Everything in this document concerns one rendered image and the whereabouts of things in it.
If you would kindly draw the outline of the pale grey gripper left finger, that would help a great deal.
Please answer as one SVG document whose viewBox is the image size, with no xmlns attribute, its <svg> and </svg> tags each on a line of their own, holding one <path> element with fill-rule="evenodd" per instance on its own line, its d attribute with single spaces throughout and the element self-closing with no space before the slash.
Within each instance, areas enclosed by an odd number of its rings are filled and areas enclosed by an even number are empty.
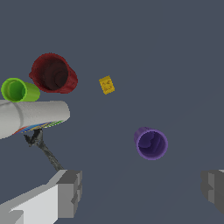
<svg viewBox="0 0 224 224">
<path fill-rule="evenodd" d="M 45 185 L 0 205 L 0 224 L 54 224 L 73 218 L 82 195 L 82 171 L 60 170 Z"/>
</svg>

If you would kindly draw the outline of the white cylinder with coloured stripes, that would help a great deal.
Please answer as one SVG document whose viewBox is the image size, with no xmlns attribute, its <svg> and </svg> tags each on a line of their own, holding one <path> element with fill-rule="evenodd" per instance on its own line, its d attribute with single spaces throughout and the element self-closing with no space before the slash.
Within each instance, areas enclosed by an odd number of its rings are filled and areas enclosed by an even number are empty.
<svg viewBox="0 0 224 224">
<path fill-rule="evenodd" d="M 0 139 L 17 133 L 50 128 L 65 122 L 70 110 L 64 101 L 0 100 Z"/>
</svg>

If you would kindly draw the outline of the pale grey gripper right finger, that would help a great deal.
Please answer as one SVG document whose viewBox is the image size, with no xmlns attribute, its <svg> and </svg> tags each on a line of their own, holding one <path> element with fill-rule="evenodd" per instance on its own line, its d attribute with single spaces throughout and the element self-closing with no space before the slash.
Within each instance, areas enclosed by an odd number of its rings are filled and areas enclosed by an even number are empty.
<svg viewBox="0 0 224 224">
<path fill-rule="evenodd" d="M 224 170 L 202 171 L 200 178 L 203 196 L 224 214 Z"/>
</svg>

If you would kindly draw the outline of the bright green cup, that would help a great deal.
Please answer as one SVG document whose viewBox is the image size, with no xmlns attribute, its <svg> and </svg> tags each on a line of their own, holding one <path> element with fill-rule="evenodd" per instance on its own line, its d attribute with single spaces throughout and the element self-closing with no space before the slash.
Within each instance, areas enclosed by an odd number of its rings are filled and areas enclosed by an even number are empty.
<svg viewBox="0 0 224 224">
<path fill-rule="evenodd" d="M 1 86 L 1 93 L 10 102 L 35 102 L 40 97 L 37 86 L 19 78 L 7 79 Z"/>
</svg>

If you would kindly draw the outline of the dark red cup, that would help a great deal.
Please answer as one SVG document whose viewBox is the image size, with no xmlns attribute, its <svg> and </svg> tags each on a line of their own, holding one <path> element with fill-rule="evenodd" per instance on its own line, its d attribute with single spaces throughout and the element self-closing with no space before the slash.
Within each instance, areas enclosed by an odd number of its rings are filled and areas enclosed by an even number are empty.
<svg viewBox="0 0 224 224">
<path fill-rule="evenodd" d="M 66 60 L 51 52 L 40 55 L 33 62 L 29 77 L 46 93 L 69 94 L 78 84 L 77 75 Z"/>
</svg>

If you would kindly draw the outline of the purple cup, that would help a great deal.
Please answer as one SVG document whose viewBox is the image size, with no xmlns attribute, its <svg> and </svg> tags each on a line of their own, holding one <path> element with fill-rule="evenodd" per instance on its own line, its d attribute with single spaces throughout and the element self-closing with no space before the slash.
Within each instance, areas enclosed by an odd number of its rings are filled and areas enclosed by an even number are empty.
<svg viewBox="0 0 224 224">
<path fill-rule="evenodd" d="M 160 159 L 168 149 L 165 134 L 149 127 L 141 127 L 135 132 L 134 143 L 139 155 L 147 160 Z"/>
</svg>

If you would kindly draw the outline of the small yellow block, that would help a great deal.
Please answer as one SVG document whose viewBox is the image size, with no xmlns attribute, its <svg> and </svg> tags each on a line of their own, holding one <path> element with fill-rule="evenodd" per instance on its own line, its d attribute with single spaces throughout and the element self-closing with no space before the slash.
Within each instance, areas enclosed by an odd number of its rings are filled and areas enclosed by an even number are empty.
<svg viewBox="0 0 224 224">
<path fill-rule="evenodd" d="M 109 75 L 104 78 L 99 79 L 99 82 L 101 85 L 102 92 L 105 95 L 115 91 L 115 87 L 114 87 L 113 82 Z"/>
</svg>

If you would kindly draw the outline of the dark grey metal tool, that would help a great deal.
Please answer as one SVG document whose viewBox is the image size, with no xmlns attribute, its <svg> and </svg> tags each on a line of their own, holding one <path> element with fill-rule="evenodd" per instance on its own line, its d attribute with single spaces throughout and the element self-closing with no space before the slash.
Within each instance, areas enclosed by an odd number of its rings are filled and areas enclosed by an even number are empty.
<svg viewBox="0 0 224 224">
<path fill-rule="evenodd" d="M 46 147 L 44 140 L 43 140 L 43 130 L 42 129 L 35 129 L 32 136 L 24 135 L 24 138 L 30 147 L 37 146 L 44 152 L 44 154 L 47 156 L 50 163 L 52 164 L 52 166 L 54 167 L 54 169 L 57 172 L 59 170 L 63 170 L 63 167 L 59 163 L 57 158 Z"/>
</svg>

